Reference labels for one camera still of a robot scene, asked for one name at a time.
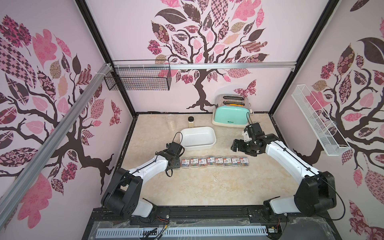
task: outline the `clear plastic cup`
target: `clear plastic cup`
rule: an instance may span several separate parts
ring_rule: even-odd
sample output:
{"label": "clear plastic cup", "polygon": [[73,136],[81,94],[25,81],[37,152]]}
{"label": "clear plastic cup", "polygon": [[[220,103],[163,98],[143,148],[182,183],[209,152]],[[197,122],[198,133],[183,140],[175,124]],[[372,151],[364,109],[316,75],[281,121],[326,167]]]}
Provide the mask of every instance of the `clear plastic cup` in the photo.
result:
{"label": "clear plastic cup", "polygon": [[171,131],[175,131],[176,130],[176,117],[175,117],[175,115],[168,114],[166,116],[166,120],[167,120],[168,129]]}

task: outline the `pink wall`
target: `pink wall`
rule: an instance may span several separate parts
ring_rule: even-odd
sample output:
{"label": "pink wall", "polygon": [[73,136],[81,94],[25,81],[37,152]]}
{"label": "pink wall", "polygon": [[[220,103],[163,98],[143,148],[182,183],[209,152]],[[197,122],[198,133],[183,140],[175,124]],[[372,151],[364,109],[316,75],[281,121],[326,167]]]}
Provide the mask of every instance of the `pink wall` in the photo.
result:
{"label": "pink wall", "polygon": [[[264,62],[296,61],[327,3],[325,0],[87,2],[114,60],[154,59],[162,55],[170,61],[175,59],[176,63],[208,63],[212,55],[213,62],[238,62],[251,60],[249,57],[256,54],[255,58]],[[179,17],[163,13],[164,9]],[[214,22],[211,29],[203,28],[201,34],[188,30],[209,23],[209,18]],[[222,39],[215,39],[215,33],[223,36]],[[204,71],[199,71],[200,77],[195,79],[192,70],[180,72],[178,81],[180,78],[174,72],[170,91],[128,91],[128,95],[137,111],[212,111],[210,105],[215,104],[218,94],[235,93],[238,88],[247,90],[256,80],[250,91],[242,93],[248,93],[254,111],[269,111],[290,72],[289,68],[248,69],[244,71],[246,74],[235,76],[228,70],[214,71],[212,80]]]}
{"label": "pink wall", "polygon": [[[384,2],[362,2],[341,2],[275,118],[291,149],[334,175],[347,208],[334,222],[341,237],[370,240],[384,236]],[[297,84],[316,93],[352,150],[325,154],[291,97]],[[337,201],[332,218],[343,213]]]}
{"label": "pink wall", "polygon": [[[2,195],[104,61],[71,0],[3,1],[0,13]],[[0,238],[80,239],[131,119],[120,93],[103,83]]]}

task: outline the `butterfly decal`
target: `butterfly decal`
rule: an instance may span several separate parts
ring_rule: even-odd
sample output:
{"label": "butterfly decal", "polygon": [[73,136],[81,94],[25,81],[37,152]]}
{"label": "butterfly decal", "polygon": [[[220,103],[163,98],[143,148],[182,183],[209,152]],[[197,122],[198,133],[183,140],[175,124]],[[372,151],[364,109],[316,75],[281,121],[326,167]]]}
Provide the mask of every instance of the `butterfly decal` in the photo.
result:
{"label": "butterfly decal", "polygon": [[111,118],[111,121],[109,122],[109,125],[112,126],[113,124],[119,124],[120,123],[120,108],[116,106],[116,104],[111,100],[111,106],[113,110],[113,116]]}
{"label": "butterfly decal", "polygon": [[234,90],[235,93],[240,94],[243,97],[247,97],[249,95],[256,95],[256,80],[253,80],[247,87],[247,89],[237,88]]}

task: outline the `table surface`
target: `table surface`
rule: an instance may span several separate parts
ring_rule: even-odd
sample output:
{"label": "table surface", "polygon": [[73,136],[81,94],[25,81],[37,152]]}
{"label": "table surface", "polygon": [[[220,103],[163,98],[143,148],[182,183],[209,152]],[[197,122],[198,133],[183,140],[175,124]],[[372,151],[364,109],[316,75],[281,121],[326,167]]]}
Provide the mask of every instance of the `table surface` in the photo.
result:
{"label": "table surface", "polygon": [[[188,127],[188,117],[195,127],[212,127],[216,144],[210,149],[185,151],[183,156],[244,155],[230,150],[234,139],[242,139],[243,128],[221,127],[211,123],[211,114],[175,114],[176,130],[167,127],[166,114],[141,114],[135,125],[122,168],[135,168],[166,148],[175,133]],[[265,134],[276,131],[268,114],[251,116]],[[249,167],[207,167],[173,171],[173,176],[159,173],[146,182],[141,197],[156,205],[261,205],[264,200],[292,196],[298,184],[272,157],[248,156]]]}

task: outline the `aluminum rail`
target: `aluminum rail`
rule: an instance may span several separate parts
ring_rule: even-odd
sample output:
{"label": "aluminum rail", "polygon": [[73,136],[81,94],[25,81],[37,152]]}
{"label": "aluminum rail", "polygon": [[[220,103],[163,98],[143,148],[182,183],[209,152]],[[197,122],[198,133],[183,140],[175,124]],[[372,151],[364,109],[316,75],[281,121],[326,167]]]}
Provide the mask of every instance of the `aluminum rail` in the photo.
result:
{"label": "aluminum rail", "polygon": [[179,64],[117,64],[114,61],[114,66],[118,68],[157,68],[170,67],[172,70],[181,69],[228,69],[228,68],[294,68],[296,62],[261,62],[261,63],[179,63]]}
{"label": "aluminum rail", "polygon": [[97,88],[104,80],[105,74],[110,72],[111,64],[105,64],[98,73],[95,74],[79,99],[69,109],[52,134],[39,148],[32,160],[25,166],[17,179],[12,183],[0,200],[0,229],[3,228],[8,218],[11,216],[17,205],[20,203],[28,189],[35,182],[39,173],[43,170],[45,164],[51,158],[53,152],[64,139],[68,130],[79,117],[84,106],[91,99]]}

